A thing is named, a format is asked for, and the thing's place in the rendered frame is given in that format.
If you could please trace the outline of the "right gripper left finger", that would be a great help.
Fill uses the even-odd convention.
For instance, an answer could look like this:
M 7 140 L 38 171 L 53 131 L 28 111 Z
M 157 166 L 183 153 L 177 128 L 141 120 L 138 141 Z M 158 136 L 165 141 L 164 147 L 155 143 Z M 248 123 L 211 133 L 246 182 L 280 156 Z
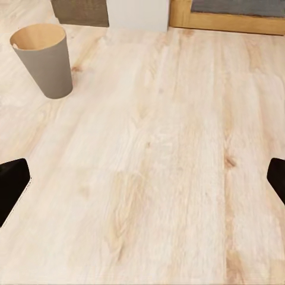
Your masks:
M 0 228 L 30 181 L 25 158 L 0 164 Z

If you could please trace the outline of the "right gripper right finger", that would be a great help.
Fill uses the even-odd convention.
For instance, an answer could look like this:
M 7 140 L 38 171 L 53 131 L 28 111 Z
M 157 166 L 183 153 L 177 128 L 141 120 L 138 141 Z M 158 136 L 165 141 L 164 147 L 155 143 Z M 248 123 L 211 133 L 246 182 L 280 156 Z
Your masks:
M 267 180 L 285 205 L 285 160 L 275 157 L 271 159 Z

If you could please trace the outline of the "trash can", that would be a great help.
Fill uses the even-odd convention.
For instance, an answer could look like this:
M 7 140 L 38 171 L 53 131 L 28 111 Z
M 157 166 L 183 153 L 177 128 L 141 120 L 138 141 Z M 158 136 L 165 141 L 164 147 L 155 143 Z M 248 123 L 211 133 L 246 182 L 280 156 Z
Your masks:
M 24 27 L 9 44 L 47 98 L 60 99 L 73 91 L 67 33 L 54 23 Z

